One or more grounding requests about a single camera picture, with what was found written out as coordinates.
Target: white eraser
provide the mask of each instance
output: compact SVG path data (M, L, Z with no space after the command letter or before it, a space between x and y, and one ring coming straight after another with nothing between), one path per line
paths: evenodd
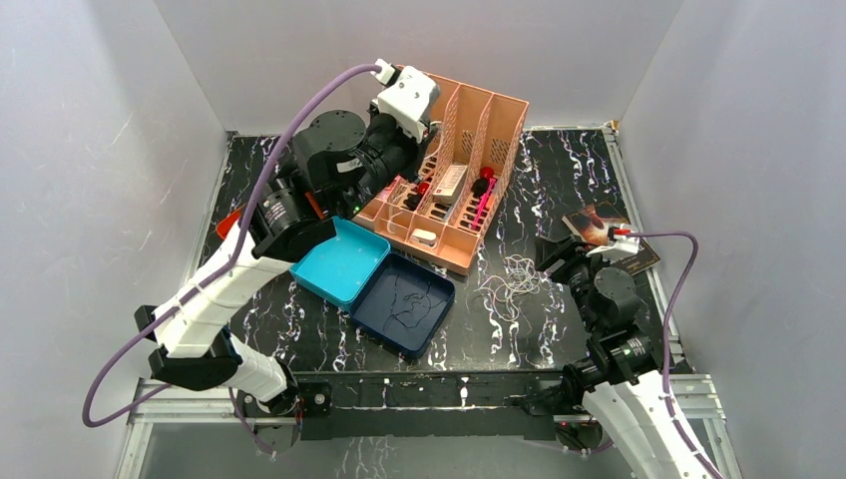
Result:
M411 238L417 242L426 244L427 246L434 246L438 236L426 230L415 229L411 232Z

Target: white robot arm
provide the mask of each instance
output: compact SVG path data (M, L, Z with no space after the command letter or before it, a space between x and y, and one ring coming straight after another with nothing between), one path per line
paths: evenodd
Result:
M564 368L563 401L599 420L639 479L722 479L661 374L668 354L634 322L634 280L610 264L637 253L639 238L627 236L629 225L609 232L608 244L593 248L575 236L536 240L536 269L558 266L550 279L570 288L591 335L589 356Z
M351 218L397 175L419 180L426 148L437 133L429 113L440 90L413 67L382 60L376 65L381 70L373 74L386 88L372 102L370 126L352 112L318 116L291 140L296 163L283 165L259 186L261 200L252 218L234 225L173 297L136 312L139 329L169 316L148 336L158 345L149 358L155 379L192 390L230 386L274 413L296 404L296 381L288 367L232 337L226 326L265 284L334 237L332 216ZM248 229L245 236L242 228ZM238 252L239 234L244 240ZM226 273L202 286L227 263L232 266ZM198 293L183 302L192 290Z

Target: pink marker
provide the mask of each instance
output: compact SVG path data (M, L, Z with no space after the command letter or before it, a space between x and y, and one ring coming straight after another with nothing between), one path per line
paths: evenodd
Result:
M476 210L476 217L473 219L473 224L470 226L470 230L475 230L476 227L479 225L479 220L482 218L482 211L485 209L485 206L488 204L488 198L491 197L491 193L494 192L494 187L497 184L496 178L491 178L491 182L488 184L488 191L482 195L482 198L479 199L479 208Z

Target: black marble tabletop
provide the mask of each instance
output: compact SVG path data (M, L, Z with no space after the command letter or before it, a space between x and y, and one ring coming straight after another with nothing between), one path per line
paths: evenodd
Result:
M232 139L202 261L220 245L214 225L246 201L275 141ZM297 285L289 273L262 288L232 318L231 330L302 372L560 369L586 355L587 336L565 288L544 279L539 293L515 298L519 314L510 320L494 311L491 292L480 286L492 274L505 276L506 256L534 257L536 235L564 235L563 215L602 202L626 212L600 130L526 132L508 194L470 274L461 276L418 260L456 285L455 303L419 359L408 362L383 349L337 307ZM659 316L645 274L635 281L644 303L637 320L659 337Z

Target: white wall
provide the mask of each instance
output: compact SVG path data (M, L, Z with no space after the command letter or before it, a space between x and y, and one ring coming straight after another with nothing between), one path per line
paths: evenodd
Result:
M686 1L623 118L646 225L701 240L676 318L744 477L843 477L845 123L837 0Z
M228 130L281 132L335 75L381 57L528 100L527 124L623 114L681 0L156 0ZM328 102L359 113L360 78Z
M225 134L152 1L0 6L0 463L110 477L126 420L80 420L133 311L183 277ZM146 351L95 403L132 398Z

